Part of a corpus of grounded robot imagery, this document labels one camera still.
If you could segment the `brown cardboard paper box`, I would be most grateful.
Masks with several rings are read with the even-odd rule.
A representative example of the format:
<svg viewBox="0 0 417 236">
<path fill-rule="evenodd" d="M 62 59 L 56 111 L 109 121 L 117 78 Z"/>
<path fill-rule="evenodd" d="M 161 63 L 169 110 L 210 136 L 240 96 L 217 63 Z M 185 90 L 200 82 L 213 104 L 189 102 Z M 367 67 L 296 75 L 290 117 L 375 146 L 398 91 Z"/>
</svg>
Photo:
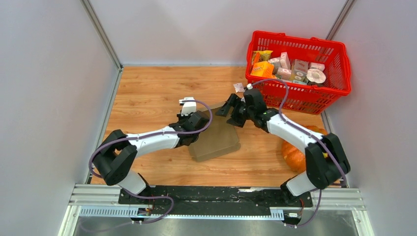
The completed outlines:
<svg viewBox="0 0 417 236">
<path fill-rule="evenodd" d="M 197 141 L 188 146 L 190 156 L 196 162 L 236 152 L 241 147 L 235 127 L 227 123 L 230 117 L 221 117 L 215 114 L 224 103 L 210 105 L 213 114 L 210 126 L 200 133 Z"/>
</svg>

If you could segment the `white round tape roll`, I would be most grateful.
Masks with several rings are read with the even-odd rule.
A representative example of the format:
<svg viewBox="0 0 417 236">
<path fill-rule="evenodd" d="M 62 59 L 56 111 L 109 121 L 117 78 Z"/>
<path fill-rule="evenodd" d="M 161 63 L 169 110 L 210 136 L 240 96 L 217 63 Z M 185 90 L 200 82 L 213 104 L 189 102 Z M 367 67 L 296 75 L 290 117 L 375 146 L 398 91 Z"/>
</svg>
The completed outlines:
<svg viewBox="0 0 417 236">
<path fill-rule="evenodd" d="M 314 69 L 314 68 L 308 69 L 306 78 L 309 82 L 318 83 L 318 84 L 323 84 L 327 79 L 323 71 L 319 69 Z"/>
</svg>

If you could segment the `white pink carton box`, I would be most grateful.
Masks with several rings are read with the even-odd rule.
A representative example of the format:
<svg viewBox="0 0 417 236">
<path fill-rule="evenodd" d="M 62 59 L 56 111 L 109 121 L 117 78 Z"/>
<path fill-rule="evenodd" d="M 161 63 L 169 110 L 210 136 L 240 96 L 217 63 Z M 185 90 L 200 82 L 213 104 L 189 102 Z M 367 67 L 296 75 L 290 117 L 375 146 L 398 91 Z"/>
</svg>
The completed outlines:
<svg viewBox="0 0 417 236">
<path fill-rule="evenodd" d="M 280 64 L 284 69 L 291 69 L 290 59 L 287 52 L 282 52 L 280 55 Z"/>
</svg>

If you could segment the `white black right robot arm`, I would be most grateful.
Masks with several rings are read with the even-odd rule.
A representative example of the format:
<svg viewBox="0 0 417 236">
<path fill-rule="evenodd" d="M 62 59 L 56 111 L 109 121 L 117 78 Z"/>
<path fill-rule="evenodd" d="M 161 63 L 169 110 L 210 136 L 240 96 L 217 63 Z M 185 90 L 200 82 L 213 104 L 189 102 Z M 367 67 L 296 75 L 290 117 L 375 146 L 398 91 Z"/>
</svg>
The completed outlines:
<svg viewBox="0 0 417 236">
<path fill-rule="evenodd" d="M 256 88 L 246 90 L 242 98 L 232 93 L 215 114 L 230 116 L 227 123 L 236 127 L 243 127 L 250 120 L 257 128 L 282 138 L 305 155 L 305 171 L 280 186 L 280 199 L 287 206 L 293 206 L 306 192 L 327 188 L 351 170 L 338 136 L 312 131 L 292 122 L 280 110 L 268 108 Z"/>
</svg>

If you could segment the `aluminium frame rail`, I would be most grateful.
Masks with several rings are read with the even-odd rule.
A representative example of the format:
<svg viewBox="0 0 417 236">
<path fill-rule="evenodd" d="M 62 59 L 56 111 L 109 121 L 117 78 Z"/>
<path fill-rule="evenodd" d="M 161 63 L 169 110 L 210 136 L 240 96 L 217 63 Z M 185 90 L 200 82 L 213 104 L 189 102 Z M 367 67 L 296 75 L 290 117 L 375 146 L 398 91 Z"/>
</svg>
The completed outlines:
<svg viewBox="0 0 417 236">
<path fill-rule="evenodd" d="M 311 225 L 308 213 L 325 223 L 320 213 L 347 214 L 347 224 L 360 236 L 374 234 L 360 191 L 328 188 L 304 193 L 286 202 L 276 187 L 210 187 L 154 185 L 146 198 L 130 196 L 118 186 L 76 184 L 71 194 L 59 235 L 75 233 L 80 217 L 121 217 L 125 219 L 219 219 L 271 220 L 292 224 L 300 219 Z"/>
</svg>

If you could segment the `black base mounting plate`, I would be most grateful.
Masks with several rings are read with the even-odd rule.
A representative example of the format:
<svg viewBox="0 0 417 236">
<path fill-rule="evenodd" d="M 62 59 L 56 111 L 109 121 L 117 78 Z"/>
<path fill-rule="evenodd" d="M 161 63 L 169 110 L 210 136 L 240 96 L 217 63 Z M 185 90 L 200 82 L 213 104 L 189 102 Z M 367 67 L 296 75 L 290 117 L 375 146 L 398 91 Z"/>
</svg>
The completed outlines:
<svg viewBox="0 0 417 236">
<path fill-rule="evenodd" d="M 152 213 L 163 214 L 170 206 L 171 215 L 203 216 L 267 216 L 273 207 L 312 207 L 310 193 L 286 200 L 277 187 L 225 187 L 225 186 L 169 186 L 147 187 L 139 199 L 121 190 L 118 203 L 147 205 Z"/>
</svg>

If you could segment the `small white paper packet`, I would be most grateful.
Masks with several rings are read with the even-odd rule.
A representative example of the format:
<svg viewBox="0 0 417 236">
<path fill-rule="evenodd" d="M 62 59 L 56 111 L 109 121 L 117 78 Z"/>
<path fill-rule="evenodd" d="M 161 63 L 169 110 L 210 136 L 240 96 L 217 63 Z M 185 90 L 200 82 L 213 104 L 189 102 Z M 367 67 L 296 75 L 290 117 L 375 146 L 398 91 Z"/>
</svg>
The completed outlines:
<svg viewBox="0 0 417 236">
<path fill-rule="evenodd" d="M 242 83 L 236 83 L 236 84 L 233 84 L 233 86 L 234 86 L 236 93 L 245 91 L 245 86 Z"/>
</svg>

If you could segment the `orange snack box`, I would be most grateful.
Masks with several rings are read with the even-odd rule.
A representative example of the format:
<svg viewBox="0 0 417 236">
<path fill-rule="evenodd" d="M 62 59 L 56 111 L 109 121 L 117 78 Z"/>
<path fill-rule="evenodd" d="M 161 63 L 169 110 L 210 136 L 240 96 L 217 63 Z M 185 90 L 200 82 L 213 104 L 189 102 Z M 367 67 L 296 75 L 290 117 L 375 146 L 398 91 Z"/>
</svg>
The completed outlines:
<svg viewBox="0 0 417 236">
<path fill-rule="evenodd" d="M 253 65 L 250 75 L 263 78 L 274 78 L 273 69 L 274 65 L 268 61 L 257 62 Z"/>
</svg>

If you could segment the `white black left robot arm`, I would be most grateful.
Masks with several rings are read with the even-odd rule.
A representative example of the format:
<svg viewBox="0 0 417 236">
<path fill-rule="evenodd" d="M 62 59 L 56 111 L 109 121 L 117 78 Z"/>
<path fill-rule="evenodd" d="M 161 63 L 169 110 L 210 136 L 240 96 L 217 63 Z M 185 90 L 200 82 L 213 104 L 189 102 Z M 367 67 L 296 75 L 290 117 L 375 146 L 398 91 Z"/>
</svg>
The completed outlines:
<svg viewBox="0 0 417 236">
<path fill-rule="evenodd" d="M 143 177 L 131 169 L 134 160 L 151 152 L 189 146 L 211 122 L 212 113 L 196 111 L 156 131 L 125 134 L 114 130 L 92 154 L 89 167 L 95 167 L 94 175 L 108 186 L 118 185 L 137 203 L 144 204 L 150 198 L 150 190 Z"/>
</svg>

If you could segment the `yellow snack bag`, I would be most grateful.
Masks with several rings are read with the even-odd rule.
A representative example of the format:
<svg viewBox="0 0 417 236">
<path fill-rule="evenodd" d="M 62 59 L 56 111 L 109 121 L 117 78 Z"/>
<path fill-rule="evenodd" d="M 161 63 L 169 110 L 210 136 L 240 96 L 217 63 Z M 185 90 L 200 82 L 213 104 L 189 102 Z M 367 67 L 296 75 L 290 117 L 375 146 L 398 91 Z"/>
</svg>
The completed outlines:
<svg viewBox="0 0 417 236">
<path fill-rule="evenodd" d="M 253 51 L 251 64 L 255 64 L 262 61 L 268 61 L 272 53 L 273 51 L 271 50 Z"/>
</svg>

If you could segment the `orange pumpkin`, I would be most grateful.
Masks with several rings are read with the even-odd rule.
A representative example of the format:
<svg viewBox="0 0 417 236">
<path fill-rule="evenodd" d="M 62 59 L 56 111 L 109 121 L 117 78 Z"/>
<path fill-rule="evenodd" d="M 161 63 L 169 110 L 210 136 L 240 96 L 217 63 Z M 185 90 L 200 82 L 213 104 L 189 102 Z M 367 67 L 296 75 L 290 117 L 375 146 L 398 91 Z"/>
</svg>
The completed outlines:
<svg viewBox="0 0 417 236">
<path fill-rule="evenodd" d="M 315 125 L 304 125 L 303 127 L 323 135 L 328 134 L 325 129 L 319 128 Z M 305 154 L 303 154 L 294 145 L 283 140 L 281 145 L 281 153 L 286 164 L 293 172 L 301 174 L 306 170 Z"/>
</svg>

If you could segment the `red plastic shopping basket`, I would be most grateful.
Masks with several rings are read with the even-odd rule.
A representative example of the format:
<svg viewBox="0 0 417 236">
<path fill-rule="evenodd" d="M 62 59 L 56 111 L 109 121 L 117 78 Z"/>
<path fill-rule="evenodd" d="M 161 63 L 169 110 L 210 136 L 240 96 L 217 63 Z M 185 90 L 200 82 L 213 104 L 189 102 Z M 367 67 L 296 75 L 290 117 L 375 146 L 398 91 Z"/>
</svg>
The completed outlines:
<svg viewBox="0 0 417 236">
<path fill-rule="evenodd" d="M 264 77 L 252 76 L 252 54 L 254 51 L 272 51 L 277 57 L 282 52 L 289 54 L 291 61 L 300 59 L 307 62 L 324 64 L 326 80 L 323 86 L 297 85 L 289 83 L 286 100 L 285 86 L 280 82 L 265 81 Z M 245 77 L 248 83 L 257 82 L 255 88 L 264 96 L 270 107 L 318 115 L 342 96 L 351 92 L 351 67 L 346 47 L 337 41 L 319 38 L 301 38 L 288 36 L 283 32 L 254 31 L 246 54 Z"/>
</svg>

